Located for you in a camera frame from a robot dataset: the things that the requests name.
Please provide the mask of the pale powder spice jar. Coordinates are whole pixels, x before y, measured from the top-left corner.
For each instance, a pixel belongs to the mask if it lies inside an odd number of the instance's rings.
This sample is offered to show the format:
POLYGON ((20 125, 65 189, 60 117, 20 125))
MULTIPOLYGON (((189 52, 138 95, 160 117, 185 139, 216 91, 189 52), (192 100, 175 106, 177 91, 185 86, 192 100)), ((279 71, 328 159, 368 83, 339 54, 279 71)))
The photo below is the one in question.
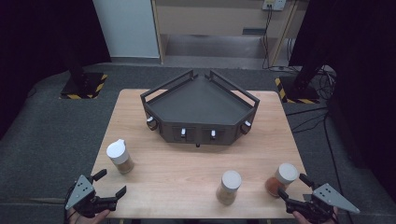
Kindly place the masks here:
POLYGON ((242 184, 242 177, 235 170, 226 171, 220 180, 216 192, 217 199, 220 203, 230 205, 234 202, 237 191, 242 184))

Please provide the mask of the flip-cap spice jar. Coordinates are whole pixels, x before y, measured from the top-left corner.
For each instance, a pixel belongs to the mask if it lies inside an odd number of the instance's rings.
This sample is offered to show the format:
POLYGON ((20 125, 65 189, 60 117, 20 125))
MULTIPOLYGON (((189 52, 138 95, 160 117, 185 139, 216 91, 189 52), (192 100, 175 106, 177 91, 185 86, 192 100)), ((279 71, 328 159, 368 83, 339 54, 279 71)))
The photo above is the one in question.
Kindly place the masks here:
POLYGON ((111 143, 106 154, 121 174, 127 174, 134 168, 134 163, 123 139, 111 143))

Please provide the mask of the white wall socket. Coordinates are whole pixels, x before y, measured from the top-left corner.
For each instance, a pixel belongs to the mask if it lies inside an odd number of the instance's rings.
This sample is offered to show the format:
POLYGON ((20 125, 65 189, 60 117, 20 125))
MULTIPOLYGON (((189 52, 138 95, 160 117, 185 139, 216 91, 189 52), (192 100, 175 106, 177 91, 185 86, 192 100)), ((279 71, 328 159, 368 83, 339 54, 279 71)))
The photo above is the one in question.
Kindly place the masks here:
POLYGON ((282 11, 286 5, 287 0, 263 0, 263 10, 282 11))

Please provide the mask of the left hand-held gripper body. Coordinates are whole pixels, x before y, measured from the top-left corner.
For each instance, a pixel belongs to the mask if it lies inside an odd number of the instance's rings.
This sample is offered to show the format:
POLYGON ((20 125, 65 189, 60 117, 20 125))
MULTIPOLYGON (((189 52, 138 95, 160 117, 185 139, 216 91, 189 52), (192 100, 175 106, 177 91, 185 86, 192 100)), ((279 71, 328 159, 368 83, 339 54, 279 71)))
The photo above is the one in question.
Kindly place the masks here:
POLYGON ((104 210, 115 211, 118 203, 116 196, 97 196, 93 182, 92 175, 81 175, 66 194, 64 210, 73 208, 84 217, 95 217, 104 210))

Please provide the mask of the black stand with striped base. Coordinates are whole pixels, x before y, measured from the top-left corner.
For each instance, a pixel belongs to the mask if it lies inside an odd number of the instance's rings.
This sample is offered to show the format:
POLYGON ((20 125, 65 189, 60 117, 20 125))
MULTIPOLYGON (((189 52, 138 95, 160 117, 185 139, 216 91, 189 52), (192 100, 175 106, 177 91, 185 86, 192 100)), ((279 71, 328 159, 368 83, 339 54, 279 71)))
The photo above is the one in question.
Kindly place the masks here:
POLYGON ((296 77, 278 77, 276 86, 283 103, 318 104, 319 95, 310 85, 313 77, 323 65, 318 58, 310 58, 303 65, 296 77))
POLYGON ((61 91, 61 97, 64 99, 96 98, 103 88, 106 75, 85 72, 73 50, 69 47, 61 48, 60 52, 70 74, 70 78, 61 91))

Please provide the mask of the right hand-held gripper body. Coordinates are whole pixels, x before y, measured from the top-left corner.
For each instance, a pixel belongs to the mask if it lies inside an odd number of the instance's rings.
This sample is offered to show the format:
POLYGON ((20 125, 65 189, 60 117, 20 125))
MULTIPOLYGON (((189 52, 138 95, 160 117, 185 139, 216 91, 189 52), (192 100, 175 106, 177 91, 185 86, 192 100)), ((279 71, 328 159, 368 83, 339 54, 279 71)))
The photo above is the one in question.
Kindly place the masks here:
POLYGON ((287 213, 292 214, 297 211, 310 223, 324 223, 330 219, 337 223, 334 208, 355 214, 361 212, 357 206, 328 183, 313 189, 311 194, 305 194, 303 202, 289 197, 285 205, 287 213))

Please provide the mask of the black curtain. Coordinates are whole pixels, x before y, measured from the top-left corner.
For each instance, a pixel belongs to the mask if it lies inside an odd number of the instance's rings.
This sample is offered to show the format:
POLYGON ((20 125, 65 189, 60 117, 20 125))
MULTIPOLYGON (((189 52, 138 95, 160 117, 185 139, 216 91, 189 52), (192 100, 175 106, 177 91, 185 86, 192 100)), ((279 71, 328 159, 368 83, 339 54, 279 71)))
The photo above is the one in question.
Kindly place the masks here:
POLYGON ((338 123, 396 202, 396 0, 309 0, 290 63, 310 58, 335 71, 338 123))
POLYGON ((0 0, 0 139, 40 80, 110 60, 93 0, 0 0))

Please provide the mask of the black corner storage rack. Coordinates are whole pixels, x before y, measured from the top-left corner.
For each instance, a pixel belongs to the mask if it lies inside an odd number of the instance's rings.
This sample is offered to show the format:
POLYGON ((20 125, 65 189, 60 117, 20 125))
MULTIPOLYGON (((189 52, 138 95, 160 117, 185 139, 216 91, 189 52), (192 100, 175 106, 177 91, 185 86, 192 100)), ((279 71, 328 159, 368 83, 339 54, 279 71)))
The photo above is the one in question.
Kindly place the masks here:
POLYGON ((247 134, 260 100, 215 71, 191 70, 140 95, 150 130, 168 143, 228 146, 247 134))

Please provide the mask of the wooden cabinet frame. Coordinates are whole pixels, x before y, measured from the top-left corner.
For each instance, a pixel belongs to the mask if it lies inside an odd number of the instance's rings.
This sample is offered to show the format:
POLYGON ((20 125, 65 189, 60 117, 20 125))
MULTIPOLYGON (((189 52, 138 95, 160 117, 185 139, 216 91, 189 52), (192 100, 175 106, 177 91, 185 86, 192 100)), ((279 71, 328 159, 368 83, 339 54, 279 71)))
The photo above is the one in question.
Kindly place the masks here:
POLYGON ((160 59, 172 35, 256 36, 264 61, 276 62, 300 0, 287 0, 282 11, 263 10, 263 0, 151 0, 160 59))

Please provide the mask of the white panel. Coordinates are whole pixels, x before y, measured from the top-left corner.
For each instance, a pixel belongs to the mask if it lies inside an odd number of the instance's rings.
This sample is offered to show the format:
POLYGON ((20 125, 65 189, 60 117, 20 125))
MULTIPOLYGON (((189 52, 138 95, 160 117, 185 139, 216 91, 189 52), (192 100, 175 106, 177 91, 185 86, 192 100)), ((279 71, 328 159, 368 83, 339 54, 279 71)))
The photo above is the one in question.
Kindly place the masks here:
POLYGON ((93 0, 111 57, 159 59, 151 0, 93 0))

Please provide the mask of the orange powder spice jar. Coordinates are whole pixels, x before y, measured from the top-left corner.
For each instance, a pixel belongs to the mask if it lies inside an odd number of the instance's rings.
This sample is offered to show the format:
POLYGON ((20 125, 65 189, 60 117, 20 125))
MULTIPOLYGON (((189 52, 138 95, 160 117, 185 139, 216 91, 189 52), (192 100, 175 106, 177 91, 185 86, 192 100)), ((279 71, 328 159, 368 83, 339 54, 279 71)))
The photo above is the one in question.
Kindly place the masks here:
POLYGON ((294 165, 286 162, 281 163, 275 173, 266 180, 265 188, 270 195, 278 197, 278 189, 286 190, 298 175, 294 165))

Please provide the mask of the person's left hand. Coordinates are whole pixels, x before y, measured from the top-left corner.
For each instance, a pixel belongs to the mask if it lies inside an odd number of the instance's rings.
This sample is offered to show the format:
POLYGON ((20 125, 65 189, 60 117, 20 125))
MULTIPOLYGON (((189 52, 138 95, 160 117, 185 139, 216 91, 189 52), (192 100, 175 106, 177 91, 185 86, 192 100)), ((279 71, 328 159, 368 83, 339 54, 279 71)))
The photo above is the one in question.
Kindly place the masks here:
POLYGON ((84 217, 75 210, 72 210, 71 214, 66 217, 66 221, 68 224, 101 224, 109 214, 109 210, 104 210, 96 214, 95 217, 84 217))

